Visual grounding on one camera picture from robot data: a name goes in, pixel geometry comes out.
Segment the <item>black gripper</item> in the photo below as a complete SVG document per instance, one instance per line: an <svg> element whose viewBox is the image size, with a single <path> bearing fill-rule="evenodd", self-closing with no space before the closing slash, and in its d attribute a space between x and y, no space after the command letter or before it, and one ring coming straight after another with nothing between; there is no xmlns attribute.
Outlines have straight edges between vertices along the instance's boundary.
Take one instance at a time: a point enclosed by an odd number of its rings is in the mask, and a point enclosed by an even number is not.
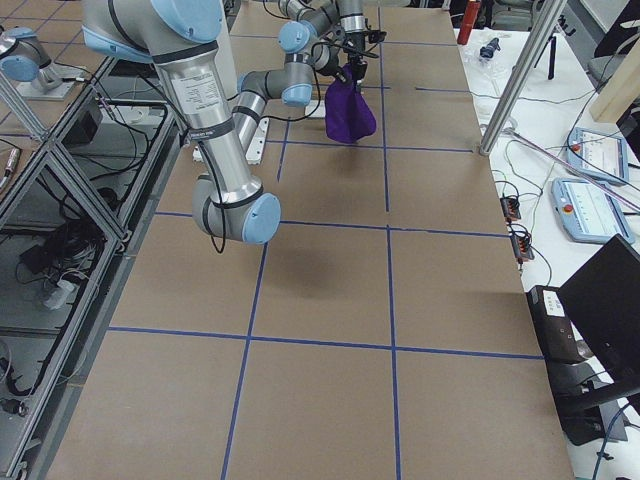
<svg viewBox="0 0 640 480"><path fill-rule="evenodd" d="M365 37L363 30L345 33L345 51L348 54L351 78L355 86L361 85L368 69L368 62L364 60Z"/></svg>

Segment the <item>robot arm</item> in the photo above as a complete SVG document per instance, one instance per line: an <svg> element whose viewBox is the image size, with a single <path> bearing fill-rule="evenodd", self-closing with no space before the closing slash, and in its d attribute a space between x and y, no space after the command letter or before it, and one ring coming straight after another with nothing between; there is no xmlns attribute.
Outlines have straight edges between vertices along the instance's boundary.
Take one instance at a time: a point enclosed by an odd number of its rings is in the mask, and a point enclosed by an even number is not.
<svg viewBox="0 0 640 480"><path fill-rule="evenodd" d="M315 9L301 1L282 1L279 7L288 18L278 38L286 53L284 66L245 75L238 103L231 107L215 63L218 38L226 25L220 2L82 4L89 48L154 65L165 95L207 168L196 182L194 220L204 232L223 240L263 244L276 233L280 202L251 173L246 152L269 100L281 99L296 107L310 102L314 73L324 69L330 58L318 41L339 22L340 9L333 1Z"/></svg>
<svg viewBox="0 0 640 480"><path fill-rule="evenodd" d="M278 7L286 19L278 34L285 90L311 88L317 74L362 82L370 29L361 1L280 1Z"/></svg>

